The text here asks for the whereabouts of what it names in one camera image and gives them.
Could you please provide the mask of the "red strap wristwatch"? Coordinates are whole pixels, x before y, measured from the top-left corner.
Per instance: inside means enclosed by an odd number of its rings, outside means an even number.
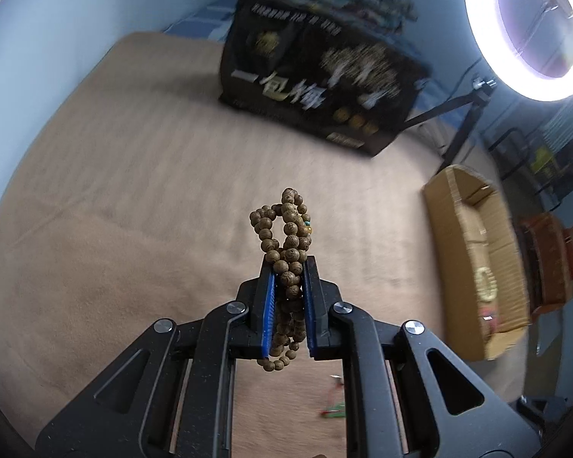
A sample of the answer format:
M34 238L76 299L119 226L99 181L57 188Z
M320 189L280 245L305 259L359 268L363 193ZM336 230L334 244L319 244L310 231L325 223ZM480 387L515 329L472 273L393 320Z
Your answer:
M480 335L484 342L488 342L497 332L498 318L496 311L490 307L480 308L478 311Z

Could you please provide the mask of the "blue patterned bed sheet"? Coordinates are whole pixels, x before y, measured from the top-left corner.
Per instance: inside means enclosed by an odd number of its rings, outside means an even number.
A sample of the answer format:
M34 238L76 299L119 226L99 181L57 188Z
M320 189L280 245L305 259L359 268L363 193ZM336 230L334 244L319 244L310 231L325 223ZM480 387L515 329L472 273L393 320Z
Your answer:
M223 44L233 23L237 2L238 0L216 0L169 24L163 33Z

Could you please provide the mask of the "metal clothes rack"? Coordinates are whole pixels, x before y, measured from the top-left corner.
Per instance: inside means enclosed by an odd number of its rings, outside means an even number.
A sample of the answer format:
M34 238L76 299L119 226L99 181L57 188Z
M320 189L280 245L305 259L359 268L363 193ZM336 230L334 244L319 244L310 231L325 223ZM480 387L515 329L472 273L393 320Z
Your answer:
M518 102L486 131L484 144L502 180L519 176L554 206L573 191L573 99Z

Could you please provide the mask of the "cardboard box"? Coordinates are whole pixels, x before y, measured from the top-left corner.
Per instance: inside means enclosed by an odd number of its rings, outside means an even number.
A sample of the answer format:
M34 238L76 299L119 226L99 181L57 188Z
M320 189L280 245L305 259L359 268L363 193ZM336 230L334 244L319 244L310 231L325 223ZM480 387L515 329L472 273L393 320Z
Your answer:
M448 166L423 187L441 279L445 342L461 358L495 360L530 325L528 283L502 192L464 166ZM496 311L484 342L478 311Z

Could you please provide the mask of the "black snack bag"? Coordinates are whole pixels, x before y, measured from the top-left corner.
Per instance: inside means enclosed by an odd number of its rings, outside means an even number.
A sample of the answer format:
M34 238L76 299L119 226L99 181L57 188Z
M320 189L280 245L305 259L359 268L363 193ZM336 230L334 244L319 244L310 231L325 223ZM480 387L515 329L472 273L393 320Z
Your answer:
M238 0L220 102L375 156L431 76L396 38L280 0Z

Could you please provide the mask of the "brown bed blanket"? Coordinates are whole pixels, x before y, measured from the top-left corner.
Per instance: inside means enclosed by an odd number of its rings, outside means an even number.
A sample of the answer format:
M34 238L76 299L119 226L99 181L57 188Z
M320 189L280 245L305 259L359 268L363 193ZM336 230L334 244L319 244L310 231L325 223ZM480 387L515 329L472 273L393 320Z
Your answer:
M308 349L309 260L346 302L446 344L423 187L454 164L410 134L367 156L228 108L221 57L212 42L124 38L7 189L0 410L34 445L155 321L204 318L263 266L275 276L269 353L236 362L229 457L346 450L342 362ZM524 389L523 338L473 370L508 405Z

